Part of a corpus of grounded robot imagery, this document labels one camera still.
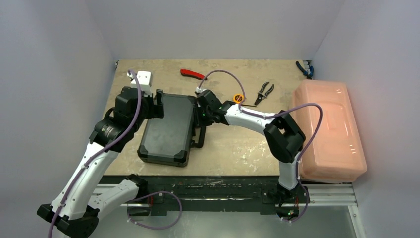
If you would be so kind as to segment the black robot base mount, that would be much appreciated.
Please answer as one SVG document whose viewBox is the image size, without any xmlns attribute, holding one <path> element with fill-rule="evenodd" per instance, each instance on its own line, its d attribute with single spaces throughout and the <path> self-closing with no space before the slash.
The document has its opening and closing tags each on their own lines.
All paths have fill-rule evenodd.
<svg viewBox="0 0 420 238">
<path fill-rule="evenodd" d="M 305 212 L 309 193 L 303 185 L 288 191 L 277 176 L 141 176 L 152 198 L 125 204 L 132 216 L 168 212 L 258 212 L 295 219 Z"/>
</svg>

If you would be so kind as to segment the black poker set case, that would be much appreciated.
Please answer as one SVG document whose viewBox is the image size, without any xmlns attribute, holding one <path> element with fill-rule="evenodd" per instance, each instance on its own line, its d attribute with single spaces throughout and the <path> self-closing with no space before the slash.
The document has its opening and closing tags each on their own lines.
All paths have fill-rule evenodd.
<svg viewBox="0 0 420 238">
<path fill-rule="evenodd" d="M 146 123 L 138 157 L 146 163 L 185 167 L 191 148 L 202 148 L 206 127 L 195 122 L 195 97 L 164 94 L 164 117 Z"/>
</svg>

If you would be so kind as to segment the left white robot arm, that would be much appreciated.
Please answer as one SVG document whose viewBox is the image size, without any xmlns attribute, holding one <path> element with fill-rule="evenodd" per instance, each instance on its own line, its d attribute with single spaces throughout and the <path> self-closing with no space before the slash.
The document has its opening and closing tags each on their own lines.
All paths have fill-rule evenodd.
<svg viewBox="0 0 420 238">
<path fill-rule="evenodd" d="M 114 107 L 96 123 L 70 180 L 50 204 L 43 204 L 37 210 L 37 215 L 50 225 L 48 237 L 58 230 L 70 238 L 87 238 L 115 208 L 130 200 L 141 203 L 148 196 L 147 182 L 137 175 L 129 175 L 116 187 L 93 197 L 105 171 L 134 138 L 142 122 L 164 115 L 163 92 L 151 91 L 151 72 L 129 70 L 127 75 L 130 85 L 122 88 Z"/>
</svg>

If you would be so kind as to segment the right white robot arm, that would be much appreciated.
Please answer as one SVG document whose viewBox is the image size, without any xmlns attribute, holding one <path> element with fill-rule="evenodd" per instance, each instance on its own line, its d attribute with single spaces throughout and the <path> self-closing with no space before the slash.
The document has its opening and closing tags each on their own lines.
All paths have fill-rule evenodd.
<svg viewBox="0 0 420 238">
<path fill-rule="evenodd" d="M 298 194 L 297 159 L 306 136 L 289 113 L 281 116 L 246 109 L 232 101 L 222 103 L 211 90 L 196 89 L 199 126 L 214 123 L 239 126 L 265 136 L 271 154 L 279 161 L 279 198 L 291 201 Z"/>
</svg>

